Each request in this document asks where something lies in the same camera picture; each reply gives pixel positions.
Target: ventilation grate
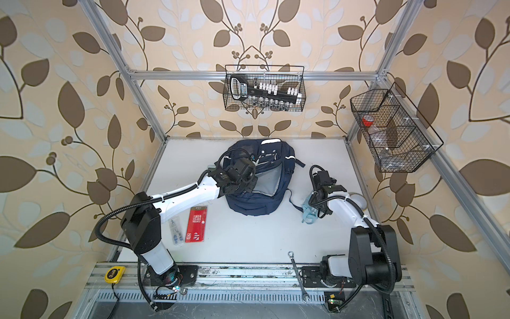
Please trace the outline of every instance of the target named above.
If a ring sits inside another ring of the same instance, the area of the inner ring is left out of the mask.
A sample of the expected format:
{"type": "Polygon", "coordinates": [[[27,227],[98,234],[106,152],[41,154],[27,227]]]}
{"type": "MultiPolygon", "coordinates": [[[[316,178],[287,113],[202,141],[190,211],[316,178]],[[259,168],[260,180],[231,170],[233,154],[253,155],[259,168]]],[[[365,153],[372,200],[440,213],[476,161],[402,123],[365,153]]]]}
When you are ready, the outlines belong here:
{"type": "MultiPolygon", "coordinates": [[[[309,304],[323,304],[324,292],[308,291],[311,300],[309,304]]],[[[145,302],[141,292],[135,289],[119,289],[117,294],[121,302],[145,302]]],[[[98,302],[114,302],[115,296],[107,289],[101,289],[97,296],[98,302]]],[[[186,295],[173,294],[158,299],[161,302],[182,303],[245,303],[245,304],[302,304],[301,291],[240,291],[240,290],[189,290],[186,295]]]]}

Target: floral wallpaper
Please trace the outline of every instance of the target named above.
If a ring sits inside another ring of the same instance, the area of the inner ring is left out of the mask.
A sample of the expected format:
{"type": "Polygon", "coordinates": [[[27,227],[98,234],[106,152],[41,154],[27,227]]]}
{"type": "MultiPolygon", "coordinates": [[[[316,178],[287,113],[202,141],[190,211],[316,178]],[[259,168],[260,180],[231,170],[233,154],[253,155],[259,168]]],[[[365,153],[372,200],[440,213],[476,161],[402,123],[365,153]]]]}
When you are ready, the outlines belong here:
{"type": "Polygon", "coordinates": [[[97,0],[136,70],[215,70],[216,64],[375,71],[403,0],[97,0]]]}
{"type": "MultiPolygon", "coordinates": [[[[303,112],[229,107],[223,104],[223,83],[208,81],[145,81],[142,87],[153,111],[171,137],[240,138],[345,136],[354,120],[349,99],[362,93],[363,81],[305,82],[303,112]]],[[[145,121],[137,123],[145,129],[145,121]]]]}
{"type": "MultiPolygon", "coordinates": [[[[388,73],[506,232],[509,16],[505,1],[425,1],[388,73]]],[[[361,134],[352,145],[429,317],[507,317],[510,278],[432,163],[381,174],[361,134]]]]}
{"type": "Polygon", "coordinates": [[[111,249],[98,217],[131,201],[160,143],[76,1],[0,1],[0,30],[2,317],[64,318],[111,249]]]}

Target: white table surface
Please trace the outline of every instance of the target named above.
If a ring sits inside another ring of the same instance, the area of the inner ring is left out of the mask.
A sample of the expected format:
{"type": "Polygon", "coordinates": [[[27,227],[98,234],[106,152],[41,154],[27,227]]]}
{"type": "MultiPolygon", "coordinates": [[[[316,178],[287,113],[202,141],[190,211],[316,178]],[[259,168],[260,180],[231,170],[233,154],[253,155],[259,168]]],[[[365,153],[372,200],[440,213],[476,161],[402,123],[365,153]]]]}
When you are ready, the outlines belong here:
{"type": "MultiPolygon", "coordinates": [[[[296,165],[289,189],[292,201],[300,206],[312,191],[309,169],[322,166],[349,192],[361,193],[344,140],[285,139],[294,148],[296,158],[306,164],[296,165]]],[[[170,140],[161,158],[148,195],[159,194],[195,182],[207,166],[235,140],[170,140]]],[[[177,262],[205,263],[288,263],[289,251],[298,263],[317,263],[322,256],[348,252],[350,228],[340,219],[327,215],[314,224],[302,223],[302,213],[289,203],[287,192],[273,213],[245,216],[228,207],[225,197],[205,203],[208,206],[205,239],[176,247],[171,240],[169,223],[161,225],[162,240],[177,262]]],[[[186,236],[190,210],[179,217],[186,236]]],[[[136,255],[123,249],[118,261],[137,261],[136,255]]]]}

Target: red package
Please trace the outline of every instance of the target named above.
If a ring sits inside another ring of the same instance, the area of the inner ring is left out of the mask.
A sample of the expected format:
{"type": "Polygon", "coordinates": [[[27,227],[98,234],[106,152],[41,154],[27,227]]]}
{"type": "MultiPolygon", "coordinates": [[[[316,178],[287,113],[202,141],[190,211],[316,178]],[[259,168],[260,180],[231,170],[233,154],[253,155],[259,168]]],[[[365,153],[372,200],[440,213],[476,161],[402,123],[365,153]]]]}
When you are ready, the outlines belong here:
{"type": "Polygon", "coordinates": [[[192,207],[186,232],[186,242],[203,241],[206,231],[207,206],[192,207]]]}

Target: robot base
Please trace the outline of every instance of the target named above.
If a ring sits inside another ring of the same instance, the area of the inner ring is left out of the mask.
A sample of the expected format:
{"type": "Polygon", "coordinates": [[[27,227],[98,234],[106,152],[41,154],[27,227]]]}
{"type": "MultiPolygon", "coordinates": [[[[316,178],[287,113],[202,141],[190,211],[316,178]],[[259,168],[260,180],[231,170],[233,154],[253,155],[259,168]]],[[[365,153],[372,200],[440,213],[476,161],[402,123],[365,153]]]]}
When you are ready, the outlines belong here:
{"type": "Polygon", "coordinates": [[[147,267],[145,277],[150,279],[150,285],[165,286],[174,281],[174,278],[178,276],[181,279],[181,283],[177,281],[174,286],[185,286],[192,285],[195,283],[198,275],[198,266],[196,265],[180,265],[174,264],[172,268],[166,271],[162,275],[158,275],[154,272],[151,266],[147,267]]]}

